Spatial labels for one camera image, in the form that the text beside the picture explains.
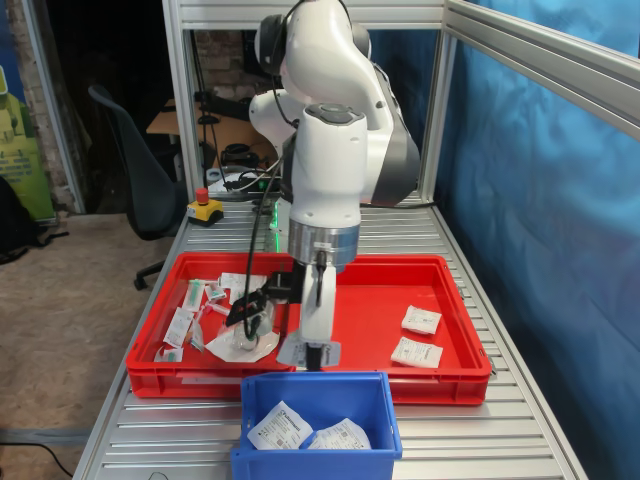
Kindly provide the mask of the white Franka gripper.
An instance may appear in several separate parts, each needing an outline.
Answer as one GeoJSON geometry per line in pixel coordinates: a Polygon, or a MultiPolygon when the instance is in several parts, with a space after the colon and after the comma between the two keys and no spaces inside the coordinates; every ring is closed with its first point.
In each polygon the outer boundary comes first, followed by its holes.
{"type": "Polygon", "coordinates": [[[305,344],[305,365],[308,372],[318,372],[322,368],[323,345],[331,342],[333,331],[336,268],[329,265],[322,276],[315,265],[307,265],[305,270],[299,333],[305,344]]]}

